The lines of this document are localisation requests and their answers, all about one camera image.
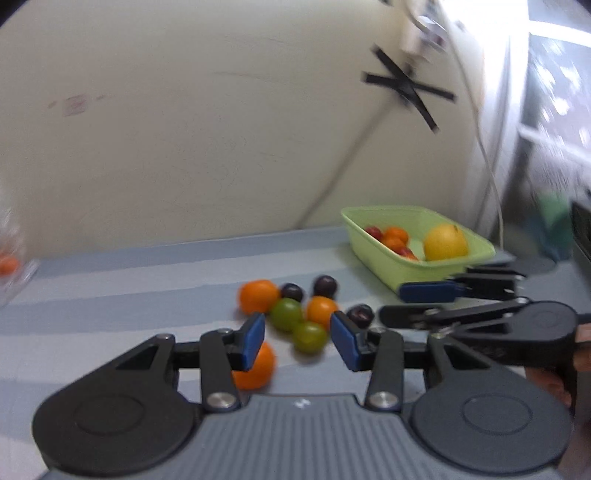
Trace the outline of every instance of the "wall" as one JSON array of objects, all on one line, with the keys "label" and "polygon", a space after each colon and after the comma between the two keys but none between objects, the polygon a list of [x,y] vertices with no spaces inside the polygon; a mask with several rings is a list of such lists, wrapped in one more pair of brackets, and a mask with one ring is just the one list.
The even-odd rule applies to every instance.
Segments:
[{"label": "wall", "polygon": [[[384,72],[374,43],[401,60],[403,20],[377,0],[30,0],[0,29],[0,181],[30,253],[292,228],[391,97],[359,79]],[[419,74],[460,96],[423,95],[441,131],[395,106],[309,225],[372,203],[456,216],[464,90],[450,56]]]}]

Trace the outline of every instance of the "green fruit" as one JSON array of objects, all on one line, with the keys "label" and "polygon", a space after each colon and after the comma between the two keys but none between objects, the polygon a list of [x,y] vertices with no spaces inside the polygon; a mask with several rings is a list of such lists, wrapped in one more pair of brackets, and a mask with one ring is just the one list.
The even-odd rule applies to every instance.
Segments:
[{"label": "green fruit", "polygon": [[296,325],[304,321],[304,312],[299,301],[281,299],[271,309],[269,320],[277,330],[292,332]]},{"label": "green fruit", "polygon": [[292,340],[296,350],[314,355],[322,351],[329,340],[329,334],[318,323],[303,322],[295,327]]}]

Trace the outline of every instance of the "yellow pear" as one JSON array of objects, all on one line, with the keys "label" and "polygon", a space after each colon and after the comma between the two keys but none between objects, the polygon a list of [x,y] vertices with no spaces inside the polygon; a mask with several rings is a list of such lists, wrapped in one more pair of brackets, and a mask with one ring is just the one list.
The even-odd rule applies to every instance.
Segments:
[{"label": "yellow pear", "polygon": [[465,257],[468,242],[457,225],[443,223],[429,231],[423,240],[423,250],[425,259],[429,261]]}]

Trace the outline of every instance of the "light green container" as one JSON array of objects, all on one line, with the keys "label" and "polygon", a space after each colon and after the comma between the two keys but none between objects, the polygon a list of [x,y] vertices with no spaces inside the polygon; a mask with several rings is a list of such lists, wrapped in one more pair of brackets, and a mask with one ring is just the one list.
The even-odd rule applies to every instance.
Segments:
[{"label": "light green container", "polygon": [[[495,255],[495,247],[488,240],[426,208],[396,205],[348,207],[341,210],[341,215],[355,255],[393,290],[405,282],[443,280],[449,275],[462,272],[467,265],[483,263]],[[441,223],[455,223],[462,229],[470,249],[468,256],[424,261],[423,238],[431,228]],[[363,231],[372,225],[382,230],[389,226],[404,228],[410,236],[408,247],[420,261],[408,260],[395,254]]]}]

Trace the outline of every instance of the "table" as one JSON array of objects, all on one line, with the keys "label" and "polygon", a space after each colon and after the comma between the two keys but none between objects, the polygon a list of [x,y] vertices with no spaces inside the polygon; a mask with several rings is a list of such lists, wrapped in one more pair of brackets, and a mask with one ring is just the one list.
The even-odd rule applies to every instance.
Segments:
[{"label": "table", "polygon": [[[557,269],[570,278],[568,265]],[[241,283],[269,278],[309,290],[319,274],[340,284],[343,309],[398,303],[353,255],[343,228],[192,242],[47,260],[29,285],[0,310],[0,478],[32,480],[45,471],[30,433],[37,406],[51,393],[160,333],[178,341],[198,339],[220,327],[238,327],[236,292]],[[567,280],[542,282],[527,294],[591,299],[569,293]],[[458,307],[474,300],[461,300]],[[404,332],[412,340],[421,332]],[[363,398],[367,372],[349,372],[332,345],[320,358],[297,355],[272,329],[279,369],[270,393],[342,393]],[[407,371],[405,400],[424,391],[420,371]],[[179,390],[199,400],[199,372],[182,371]]]}]

